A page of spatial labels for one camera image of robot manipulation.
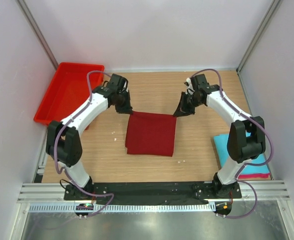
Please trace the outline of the dark red t-shirt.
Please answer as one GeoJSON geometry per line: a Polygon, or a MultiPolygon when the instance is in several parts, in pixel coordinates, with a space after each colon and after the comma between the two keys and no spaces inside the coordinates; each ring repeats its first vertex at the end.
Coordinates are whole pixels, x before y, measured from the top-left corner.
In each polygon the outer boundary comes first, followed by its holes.
{"type": "Polygon", "coordinates": [[[176,122],[177,118],[169,114],[135,111],[127,125],[127,153],[172,157],[176,122]]]}

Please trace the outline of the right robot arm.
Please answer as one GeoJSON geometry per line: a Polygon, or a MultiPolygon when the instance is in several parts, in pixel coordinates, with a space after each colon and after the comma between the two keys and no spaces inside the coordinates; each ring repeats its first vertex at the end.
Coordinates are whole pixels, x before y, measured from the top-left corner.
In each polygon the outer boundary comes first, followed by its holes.
{"type": "Polygon", "coordinates": [[[186,79],[185,85],[187,89],[181,93],[173,114],[175,117],[193,115],[196,107],[205,105],[230,127],[227,160],[212,180],[212,194],[216,198],[225,198],[235,188],[239,171],[265,152],[264,120],[242,111],[219,85],[210,85],[204,74],[186,79]]]}

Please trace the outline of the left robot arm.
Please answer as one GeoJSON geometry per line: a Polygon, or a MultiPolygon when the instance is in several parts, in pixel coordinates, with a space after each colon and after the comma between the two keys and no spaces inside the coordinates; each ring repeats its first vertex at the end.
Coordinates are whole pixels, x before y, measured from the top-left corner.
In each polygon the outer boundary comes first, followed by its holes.
{"type": "Polygon", "coordinates": [[[97,196],[92,178],[81,161],[81,135],[91,122],[111,106],[119,114],[132,114],[128,80],[111,74],[109,80],[96,88],[91,87],[90,71],[86,75],[89,97],[73,113],[61,121],[53,120],[47,127],[46,153],[52,157],[58,174],[65,173],[75,193],[87,200],[97,196]]]}

